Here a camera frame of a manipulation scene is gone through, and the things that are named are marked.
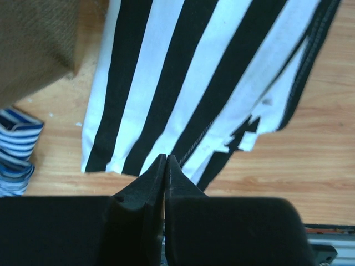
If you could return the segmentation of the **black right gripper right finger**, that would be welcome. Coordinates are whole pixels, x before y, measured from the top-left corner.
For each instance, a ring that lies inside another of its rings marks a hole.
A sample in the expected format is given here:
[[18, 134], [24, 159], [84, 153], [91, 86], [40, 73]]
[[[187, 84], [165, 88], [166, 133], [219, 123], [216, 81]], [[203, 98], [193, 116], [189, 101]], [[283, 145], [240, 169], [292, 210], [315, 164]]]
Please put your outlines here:
[[172, 155], [165, 170], [165, 230], [169, 265], [315, 265], [289, 201], [209, 197]]

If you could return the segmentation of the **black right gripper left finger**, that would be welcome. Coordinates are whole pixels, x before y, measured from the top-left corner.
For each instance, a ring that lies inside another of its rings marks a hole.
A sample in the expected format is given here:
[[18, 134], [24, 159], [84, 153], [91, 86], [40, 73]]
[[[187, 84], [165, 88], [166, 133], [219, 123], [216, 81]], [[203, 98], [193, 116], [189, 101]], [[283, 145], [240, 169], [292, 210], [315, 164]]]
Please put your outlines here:
[[102, 240], [103, 265], [160, 265], [166, 155], [110, 200]]

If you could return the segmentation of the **black white striped cloth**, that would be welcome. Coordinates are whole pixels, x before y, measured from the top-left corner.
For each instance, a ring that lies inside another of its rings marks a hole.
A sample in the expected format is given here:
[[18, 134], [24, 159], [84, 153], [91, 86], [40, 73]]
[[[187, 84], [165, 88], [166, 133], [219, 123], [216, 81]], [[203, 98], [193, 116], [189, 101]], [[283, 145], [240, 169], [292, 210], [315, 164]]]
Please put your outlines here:
[[339, 1], [110, 1], [81, 171], [142, 175], [174, 155], [205, 190], [292, 118]]

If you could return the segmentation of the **blue white striped cloth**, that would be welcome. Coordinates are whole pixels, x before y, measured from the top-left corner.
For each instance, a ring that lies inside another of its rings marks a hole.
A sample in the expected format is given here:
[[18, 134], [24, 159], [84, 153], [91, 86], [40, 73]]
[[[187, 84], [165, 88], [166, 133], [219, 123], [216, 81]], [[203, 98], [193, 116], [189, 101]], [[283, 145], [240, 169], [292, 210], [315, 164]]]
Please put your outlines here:
[[30, 157], [44, 122], [15, 108], [1, 110], [1, 197], [22, 196], [35, 172]]

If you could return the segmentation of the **printed canvas tote bag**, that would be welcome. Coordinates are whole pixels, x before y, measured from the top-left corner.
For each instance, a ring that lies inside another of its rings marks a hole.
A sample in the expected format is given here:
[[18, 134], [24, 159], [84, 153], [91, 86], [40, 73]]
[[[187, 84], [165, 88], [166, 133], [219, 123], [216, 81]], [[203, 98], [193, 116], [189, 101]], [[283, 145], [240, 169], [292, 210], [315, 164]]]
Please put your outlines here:
[[79, 1], [1, 1], [1, 107], [71, 74]]

